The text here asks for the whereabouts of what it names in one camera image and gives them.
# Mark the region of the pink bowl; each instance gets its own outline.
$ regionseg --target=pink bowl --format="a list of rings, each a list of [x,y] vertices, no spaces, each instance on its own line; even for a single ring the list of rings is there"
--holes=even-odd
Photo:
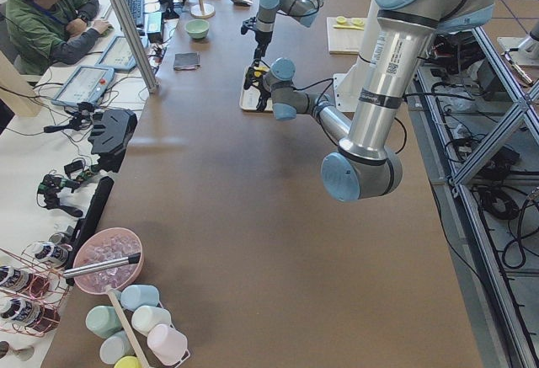
[[[108,285],[121,291],[141,273],[144,253],[141,239],[133,231],[124,227],[111,227],[97,232],[80,248],[73,261],[73,267],[94,264],[106,259],[117,259],[139,252],[141,260],[138,264],[79,275],[75,277],[75,284],[88,294],[103,295],[107,292]]]

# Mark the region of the white desk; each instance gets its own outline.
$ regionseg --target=white desk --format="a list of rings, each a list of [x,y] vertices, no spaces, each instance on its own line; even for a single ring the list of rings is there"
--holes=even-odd
[[[155,8],[152,6],[146,7],[146,10],[149,11],[153,9]],[[115,32],[110,33],[104,38],[100,38],[91,52],[103,51],[115,33],[120,32],[120,27],[115,20],[114,14],[110,15],[109,21],[114,25]],[[37,86],[42,83],[64,83],[77,66],[94,65],[99,59],[99,55],[98,53],[87,55],[74,66],[55,65],[45,72]],[[123,77],[129,78],[123,82],[119,82],[114,87],[114,91],[117,94],[112,94],[114,100],[108,105],[114,108],[134,110],[137,116],[140,116],[149,96],[148,91],[140,78],[137,68],[129,73],[117,72],[113,83],[118,82]],[[45,85],[37,88],[36,92],[52,97],[60,87],[60,85]],[[49,100],[43,99],[43,102],[54,111],[63,113],[61,107],[50,104]],[[109,102],[108,93],[105,95],[104,102],[105,104]],[[55,123],[61,124],[67,119],[67,115],[51,113],[48,109],[42,109],[34,118],[15,116],[9,123],[8,128],[24,134],[38,134],[43,131],[44,126],[54,125]],[[62,132],[36,136],[21,136],[5,130],[0,135],[0,153],[2,154],[4,165],[0,169],[0,179],[3,181],[3,194],[0,203],[0,218],[3,221],[3,240],[0,248],[8,250],[11,253],[20,254],[32,242],[46,241],[57,230],[69,225],[75,225],[77,218],[69,216],[64,211],[48,211],[39,208],[36,204],[36,191],[43,176],[51,170],[56,170],[58,173],[63,174],[64,165],[70,163],[76,157],[81,157],[81,155],[90,156],[91,145],[87,141],[89,132],[90,130],[65,130],[66,135],[75,141],[80,141],[77,143],[78,147],[71,144]],[[91,156],[91,158],[94,161],[97,160],[95,156]],[[64,189],[59,194],[61,203],[76,206],[86,213],[97,182],[104,175],[106,173],[95,176],[73,194],[70,193],[69,189]],[[9,256],[0,252],[0,264],[7,265],[12,263],[13,261]],[[35,354],[30,360],[21,362],[15,357],[9,356],[0,360],[0,366],[9,366],[10,368],[41,366],[41,361],[49,349],[54,334],[55,332],[52,331],[43,338],[35,338],[23,334],[0,332],[0,340],[8,341],[14,348],[22,348],[27,345],[35,347]]]

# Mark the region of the barcode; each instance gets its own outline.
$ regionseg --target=barcode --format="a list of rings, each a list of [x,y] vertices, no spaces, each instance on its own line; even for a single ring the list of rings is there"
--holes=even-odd
[[[376,62],[380,61],[380,55],[382,54],[382,50],[384,49],[384,45],[377,45],[374,50],[374,55],[372,56],[372,59]]]
[[[389,65],[387,65],[386,73],[389,73],[390,75],[396,75],[397,69],[398,65],[396,63],[389,62]]]

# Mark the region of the green bowl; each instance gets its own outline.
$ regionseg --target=green bowl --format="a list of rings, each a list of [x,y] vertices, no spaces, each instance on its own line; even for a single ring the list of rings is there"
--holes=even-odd
[[[194,40],[205,38],[210,30],[210,23],[203,19],[190,20],[185,24],[185,31]]]

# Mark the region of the pink cup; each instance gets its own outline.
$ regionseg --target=pink cup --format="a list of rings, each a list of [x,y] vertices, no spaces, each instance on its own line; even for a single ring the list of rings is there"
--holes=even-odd
[[[177,364],[187,352],[187,337],[166,324],[150,331],[147,344],[164,365]]]

